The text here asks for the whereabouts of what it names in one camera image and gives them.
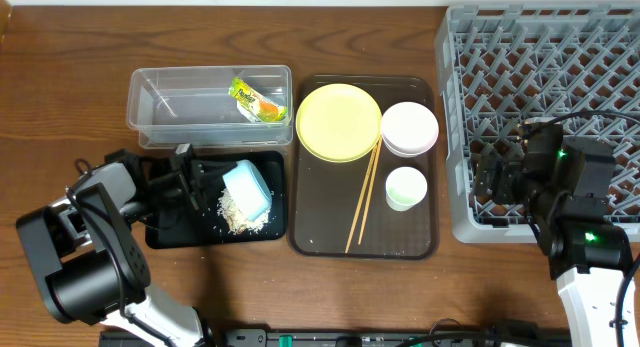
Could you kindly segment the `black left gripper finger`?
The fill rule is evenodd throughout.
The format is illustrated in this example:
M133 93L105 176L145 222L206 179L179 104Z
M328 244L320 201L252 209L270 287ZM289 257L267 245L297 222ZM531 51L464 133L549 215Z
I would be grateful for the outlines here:
M220 186L218 184L193 187L194 198L200 212L210 212L215 210L219 195Z
M217 179L237 167L235 161L193 160L194 179Z

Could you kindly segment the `rice food waste pile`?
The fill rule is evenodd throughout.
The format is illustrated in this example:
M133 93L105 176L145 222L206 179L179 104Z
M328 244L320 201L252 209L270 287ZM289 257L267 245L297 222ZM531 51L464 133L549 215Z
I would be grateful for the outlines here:
M269 222L270 209L267 209L256 220L250 221L238 208L229 191L225 188L217 202L217 215L227 223L229 230L234 235L244 232L258 233Z

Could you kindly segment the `light blue bowl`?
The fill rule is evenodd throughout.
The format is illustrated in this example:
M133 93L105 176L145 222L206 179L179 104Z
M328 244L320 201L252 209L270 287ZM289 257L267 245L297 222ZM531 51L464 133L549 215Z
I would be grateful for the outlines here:
M271 192L257 167L249 160L240 160L222 176L232 200L251 222L260 218L272 205Z

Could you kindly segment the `green yellow snack wrapper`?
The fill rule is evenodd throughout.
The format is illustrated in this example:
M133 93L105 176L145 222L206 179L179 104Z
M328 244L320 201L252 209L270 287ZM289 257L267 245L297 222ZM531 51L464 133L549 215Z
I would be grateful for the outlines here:
M239 77L233 78L228 94L236 101L238 112L249 122L279 122L287 115L286 106L266 98Z

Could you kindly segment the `white cup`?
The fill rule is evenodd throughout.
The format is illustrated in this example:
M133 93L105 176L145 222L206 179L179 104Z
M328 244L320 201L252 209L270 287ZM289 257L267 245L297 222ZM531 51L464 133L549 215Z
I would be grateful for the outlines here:
M418 169L399 167L394 169L385 181L385 196L389 207L403 212L421 202L427 195L428 182Z

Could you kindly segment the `pink bowl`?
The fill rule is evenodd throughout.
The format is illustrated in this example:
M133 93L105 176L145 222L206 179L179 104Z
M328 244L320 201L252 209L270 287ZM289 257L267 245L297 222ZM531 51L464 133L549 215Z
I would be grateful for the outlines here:
M381 135L383 143L393 154L412 158L435 146L439 123L435 114L425 105L400 102L383 113Z

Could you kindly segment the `wooden chopstick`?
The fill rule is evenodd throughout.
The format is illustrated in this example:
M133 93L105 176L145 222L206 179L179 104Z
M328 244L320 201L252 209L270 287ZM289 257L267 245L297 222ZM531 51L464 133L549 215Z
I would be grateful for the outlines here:
M360 233L359 233L359 237L358 237L358 244L359 245L362 243L364 232L365 232L365 229L366 229L366 223L367 223L367 219L368 219L368 215L369 215L369 209L370 209L371 199L372 199L373 190L374 190L375 178L376 178L376 173L377 173L377 169L378 169L379 156L380 156L382 143L383 143L383 139L382 139L382 137L380 137L379 140L378 140L377 146L375 148L375 153L373 155L374 159L373 159L373 164L372 164L372 167L371 167L371 173L370 173L370 178L369 178L369 187L368 187L368 190L367 190L367 196L366 196L366 201L365 201L365 209L364 209L364 212L363 212L363 218L362 218Z
M371 156L367 165L367 169L366 169L366 173L364 175L364 180L361 186L361 190L360 190L360 194L359 194L359 198L356 204L356 209L355 209L355 213L352 219L352 223L351 223L351 227L350 227L350 231L349 231L349 235L347 238L347 242L346 242L346 246L345 246L345 250L344 253L348 254L349 250L350 250L350 246L353 240L353 236L355 233L355 229L356 229L356 224L360 215L360 211L361 211L361 207L363 204L363 200L364 200L364 196L365 196L365 192L367 191L367 185L369 183L369 178L371 176L371 172L373 169L373 164L375 161L375 156L377 154L377 150L378 150L378 146L379 146L379 142L375 145L375 147L373 148L373 150L371 151Z

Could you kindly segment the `yellow plate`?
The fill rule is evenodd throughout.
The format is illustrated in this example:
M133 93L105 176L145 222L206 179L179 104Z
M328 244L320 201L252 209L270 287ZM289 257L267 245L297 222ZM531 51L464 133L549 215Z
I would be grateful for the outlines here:
M296 132L313 156L332 163L355 161L378 143L382 112L362 88L333 83L310 92L300 103Z

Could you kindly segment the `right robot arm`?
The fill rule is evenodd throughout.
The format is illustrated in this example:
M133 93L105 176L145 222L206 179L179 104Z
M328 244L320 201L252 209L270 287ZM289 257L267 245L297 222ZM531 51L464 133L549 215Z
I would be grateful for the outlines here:
M616 161L594 138L567 136L558 122L533 121L522 158L480 157L474 192L516 204L547 257L575 346L636 346L633 256L627 233L607 221Z

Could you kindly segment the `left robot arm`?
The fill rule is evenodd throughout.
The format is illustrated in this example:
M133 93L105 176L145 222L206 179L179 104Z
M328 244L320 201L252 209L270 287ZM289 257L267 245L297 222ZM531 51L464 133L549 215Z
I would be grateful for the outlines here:
M125 149L91 166L64 196L20 217L16 229L40 296L61 323L124 329L153 346L213 346L198 311L152 284L131 227L201 236L214 220L213 191L234 162L196 156L189 144L168 158Z

